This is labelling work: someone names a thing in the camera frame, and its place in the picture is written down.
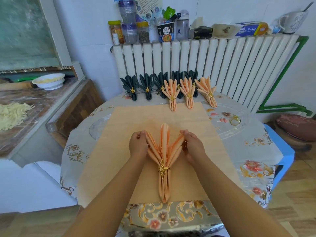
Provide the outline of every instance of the water bottle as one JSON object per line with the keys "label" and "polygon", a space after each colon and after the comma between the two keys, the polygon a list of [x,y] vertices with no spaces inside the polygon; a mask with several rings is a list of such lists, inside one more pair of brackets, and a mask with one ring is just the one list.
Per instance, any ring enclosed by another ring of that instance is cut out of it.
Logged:
{"label": "water bottle", "polygon": [[176,22],[176,39],[178,41],[187,40],[189,38],[189,12],[181,10],[177,13]]}

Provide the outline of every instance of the wooden floor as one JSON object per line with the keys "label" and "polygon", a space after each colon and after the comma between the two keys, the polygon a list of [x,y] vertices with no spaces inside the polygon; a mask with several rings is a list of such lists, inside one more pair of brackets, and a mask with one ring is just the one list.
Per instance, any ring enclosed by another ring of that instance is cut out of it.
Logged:
{"label": "wooden floor", "polygon": [[[1,237],[59,237],[75,219],[78,206],[0,215]],[[316,237],[316,146],[299,153],[272,193],[268,210],[293,236]]]}

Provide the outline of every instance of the floral tablecloth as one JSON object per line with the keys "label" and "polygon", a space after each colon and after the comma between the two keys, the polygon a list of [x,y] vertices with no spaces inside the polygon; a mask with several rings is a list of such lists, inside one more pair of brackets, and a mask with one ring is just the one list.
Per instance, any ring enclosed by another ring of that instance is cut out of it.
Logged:
{"label": "floral tablecloth", "polygon": [[[200,94],[194,101],[202,102],[238,171],[246,193],[265,208],[273,186],[275,165],[283,155],[270,139],[264,125],[242,104],[220,93],[215,93],[215,98],[217,108],[212,108]],[[184,98],[177,99],[178,103],[184,101]],[[154,90],[150,101],[145,99],[143,92],[138,93],[137,101],[131,100],[128,94],[122,94],[95,109],[70,133],[62,156],[61,189],[77,198],[80,174],[115,106],[164,103],[168,103],[168,99],[161,98],[159,91]],[[238,115],[241,119],[237,126],[229,122],[233,115]],[[129,205],[121,224],[125,231],[203,231],[222,225],[211,202],[201,200]]]}

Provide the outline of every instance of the blue chair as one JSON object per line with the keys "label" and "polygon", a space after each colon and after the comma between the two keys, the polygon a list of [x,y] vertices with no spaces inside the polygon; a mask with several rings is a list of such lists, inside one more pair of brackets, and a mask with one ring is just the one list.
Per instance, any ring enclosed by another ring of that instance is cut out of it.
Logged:
{"label": "blue chair", "polygon": [[295,151],[277,133],[275,133],[270,126],[266,124],[264,124],[264,126],[271,140],[277,145],[283,154],[283,158],[279,163],[277,163],[278,167],[275,170],[273,190],[293,164]]}

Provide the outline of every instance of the red cushion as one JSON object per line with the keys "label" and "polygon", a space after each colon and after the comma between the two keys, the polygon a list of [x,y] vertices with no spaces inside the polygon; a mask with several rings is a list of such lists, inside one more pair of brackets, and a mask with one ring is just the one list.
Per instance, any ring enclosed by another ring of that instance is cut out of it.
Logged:
{"label": "red cushion", "polygon": [[276,119],[279,127],[306,141],[316,141],[316,121],[300,115],[284,114]]}

